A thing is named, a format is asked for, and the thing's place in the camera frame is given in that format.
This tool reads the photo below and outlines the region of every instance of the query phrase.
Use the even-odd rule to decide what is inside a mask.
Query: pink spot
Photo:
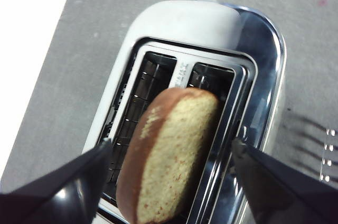
[[[327,5],[327,0],[319,0],[319,1],[317,2],[317,5],[318,5],[318,6],[326,6],[326,5]]]

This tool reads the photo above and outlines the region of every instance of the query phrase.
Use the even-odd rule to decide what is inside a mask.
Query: gray surface
[[[127,28],[163,0],[67,0],[1,180],[3,192],[81,153]],[[257,8],[285,37],[288,60],[283,122],[274,155],[316,176],[319,125],[338,121],[338,0],[219,0]]]

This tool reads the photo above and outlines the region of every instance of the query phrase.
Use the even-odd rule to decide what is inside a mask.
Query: chrome toaster body
[[[231,160],[238,136],[264,149],[270,141],[286,62],[284,39],[262,13],[205,1],[157,3],[135,19],[121,46],[83,152],[113,140],[98,213],[125,222],[116,206],[118,174],[142,112],[165,88],[216,94],[220,120],[190,209],[179,223],[237,223],[246,206]]]

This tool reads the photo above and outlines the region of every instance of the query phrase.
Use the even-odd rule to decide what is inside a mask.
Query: toaster slot
[[[187,86],[212,92],[218,97],[223,107],[226,103],[233,78],[234,72],[230,69],[197,63],[193,67]]]
[[[143,58],[124,114],[118,122],[119,125],[114,135],[115,143],[111,155],[107,186],[104,191],[104,198],[114,205],[116,205],[116,184],[119,171],[135,127],[149,103],[160,92],[168,88],[175,65],[176,59],[174,57],[158,53],[147,52]],[[114,103],[119,105],[120,100],[115,100]]]

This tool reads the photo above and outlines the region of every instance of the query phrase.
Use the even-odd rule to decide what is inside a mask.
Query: bread crust
[[[187,96],[194,98],[200,95],[212,95],[216,98],[214,94],[198,88],[166,89],[149,105],[137,124],[120,171],[116,191],[118,209],[129,223],[138,224],[137,205],[142,176],[162,125],[182,98]],[[153,115],[154,111],[156,111],[156,120],[151,123],[148,134],[142,135],[148,117]]]

